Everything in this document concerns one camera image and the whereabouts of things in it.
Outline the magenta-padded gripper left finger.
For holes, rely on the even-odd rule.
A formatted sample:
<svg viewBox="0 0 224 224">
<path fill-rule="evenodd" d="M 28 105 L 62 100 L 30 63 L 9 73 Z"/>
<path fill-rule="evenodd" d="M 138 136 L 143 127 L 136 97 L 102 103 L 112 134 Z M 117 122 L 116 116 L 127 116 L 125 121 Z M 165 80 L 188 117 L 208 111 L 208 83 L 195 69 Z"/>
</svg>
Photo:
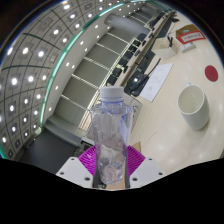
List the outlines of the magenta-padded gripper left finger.
<svg viewBox="0 0 224 224">
<path fill-rule="evenodd" d="M 79 157 L 70 157 L 56 175 L 81 187 L 92 188 L 95 171 L 96 152 L 92 146 Z"/>
</svg>

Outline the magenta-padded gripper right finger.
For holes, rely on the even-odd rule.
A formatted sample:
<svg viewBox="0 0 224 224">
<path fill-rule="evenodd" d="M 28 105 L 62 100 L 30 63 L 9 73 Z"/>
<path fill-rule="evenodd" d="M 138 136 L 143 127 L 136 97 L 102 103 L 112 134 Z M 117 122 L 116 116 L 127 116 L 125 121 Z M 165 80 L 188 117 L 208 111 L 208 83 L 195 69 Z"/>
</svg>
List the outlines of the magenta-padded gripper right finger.
<svg viewBox="0 0 224 224">
<path fill-rule="evenodd" d="M 165 172 L 158 163 L 143 156 L 134 147 L 127 149 L 125 186 L 127 188 L 140 188 L 165 176 Z"/>
</svg>

